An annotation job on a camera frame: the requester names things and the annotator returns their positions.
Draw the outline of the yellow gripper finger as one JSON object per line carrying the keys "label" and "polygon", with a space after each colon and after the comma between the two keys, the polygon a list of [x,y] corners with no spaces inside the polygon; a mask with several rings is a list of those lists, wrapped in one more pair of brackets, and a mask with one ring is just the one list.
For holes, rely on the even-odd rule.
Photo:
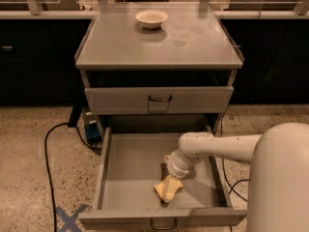
{"label": "yellow gripper finger", "polygon": [[161,191],[167,191],[170,188],[170,182],[172,180],[172,176],[168,175],[166,176],[162,182],[160,183],[160,190]]}
{"label": "yellow gripper finger", "polygon": [[178,190],[178,181],[175,178],[172,178],[170,182],[170,188],[167,191],[163,192],[163,201],[165,203],[170,203],[174,198],[177,190]]}

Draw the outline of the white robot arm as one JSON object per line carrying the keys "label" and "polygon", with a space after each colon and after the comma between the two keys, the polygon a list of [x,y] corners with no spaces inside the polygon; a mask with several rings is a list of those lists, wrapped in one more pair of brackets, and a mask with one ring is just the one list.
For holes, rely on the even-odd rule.
{"label": "white robot arm", "polygon": [[250,165],[247,232],[309,232],[309,125],[285,123],[243,136],[183,134],[165,157],[167,177],[154,186],[162,201],[172,201],[204,156]]}

